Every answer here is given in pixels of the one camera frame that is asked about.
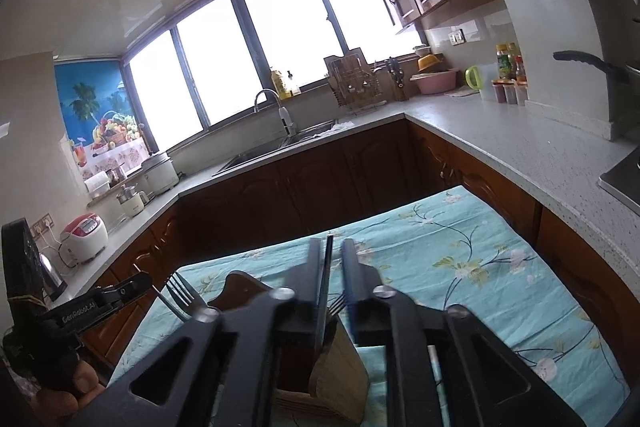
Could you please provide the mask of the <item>person's left hand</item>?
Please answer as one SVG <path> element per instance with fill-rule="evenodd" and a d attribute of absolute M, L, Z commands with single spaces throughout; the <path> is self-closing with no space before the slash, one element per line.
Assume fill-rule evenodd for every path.
<path fill-rule="evenodd" d="M 84 360 L 78 361 L 73 382 L 74 392 L 44 389 L 30 381 L 23 381 L 18 387 L 38 421 L 45 426 L 64 426 L 105 390 L 94 368 Z"/>

